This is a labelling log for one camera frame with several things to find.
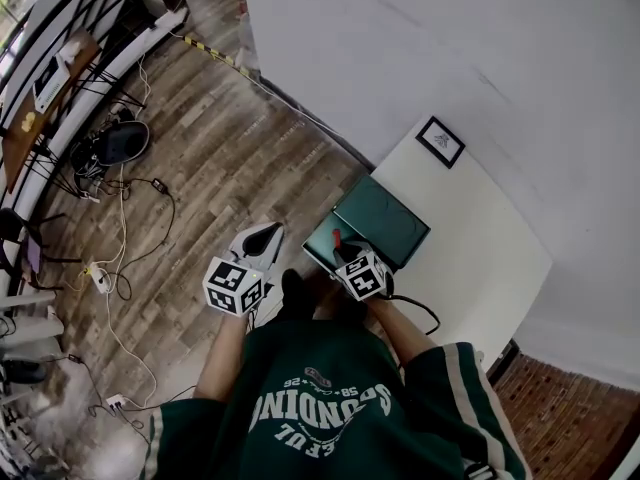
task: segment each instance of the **shirt sleeve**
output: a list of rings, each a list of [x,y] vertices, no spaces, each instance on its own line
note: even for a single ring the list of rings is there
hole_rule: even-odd
[[[532,478],[470,343],[436,347],[415,357],[405,369],[405,385],[418,430],[456,442],[469,478],[476,476],[470,471],[481,473],[483,466],[493,468],[494,478]]]
[[[206,468],[226,405],[215,400],[179,400],[155,409],[150,444],[140,480],[182,478]]]

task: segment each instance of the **red object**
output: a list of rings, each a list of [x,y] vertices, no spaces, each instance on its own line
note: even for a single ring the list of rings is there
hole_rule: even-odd
[[[340,249],[340,230],[339,230],[339,229],[334,229],[334,230],[332,231],[332,233],[333,233],[333,237],[334,237],[334,238],[335,238],[335,240],[336,240],[336,241],[335,241],[335,245],[334,245],[334,247],[335,247],[336,249]]]

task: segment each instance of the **picture frame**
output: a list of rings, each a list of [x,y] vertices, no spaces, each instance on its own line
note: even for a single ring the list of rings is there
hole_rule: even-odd
[[[416,139],[440,160],[447,169],[451,169],[462,152],[465,144],[456,137],[442,122],[432,117],[423,126]]]

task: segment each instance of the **black picture frame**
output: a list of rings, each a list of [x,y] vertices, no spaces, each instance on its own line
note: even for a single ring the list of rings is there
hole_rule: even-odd
[[[431,128],[433,124],[437,124],[440,128],[442,128],[447,133],[447,135],[460,146],[460,148],[458,149],[458,151],[456,152],[456,154],[453,156],[451,160],[449,160],[447,157],[442,155],[440,151],[438,151],[435,147],[433,147],[433,145],[431,145],[431,143],[424,138],[424,135],[429,130],[429,128]],[[451,132],[451,130],[449,130],[449,128],[447,128],[444,124],[442,124],[442,122],[437,117],[432,117],[427,121],[427,124],[425,124],[420,130],[420,132],[418,132],[418,135],[416,135],[416,139],[418,140],[418,142],[420,142],[420,144],[422,144],[425,148],[427,148],[438,160],[440,160],[447,167],[447,169],[451,169],[454,166],[454,164],[456,163],[456,161],[464,151],[464,148],[466,147],[464,142],[462,142],[458,137],[456,137]]]

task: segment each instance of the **forearm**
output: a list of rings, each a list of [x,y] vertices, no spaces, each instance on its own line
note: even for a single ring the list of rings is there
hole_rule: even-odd
[[[402,366],[406,366],[409,361],[422,352],[437,346],[390,301],[370,297],[366,302],[384,332],[389,336],[391,345]]]
[[[227,402],[242,367],[242,349],[247,332],[247,315],[224,315],[218,335],[204,365],[194,398]]]

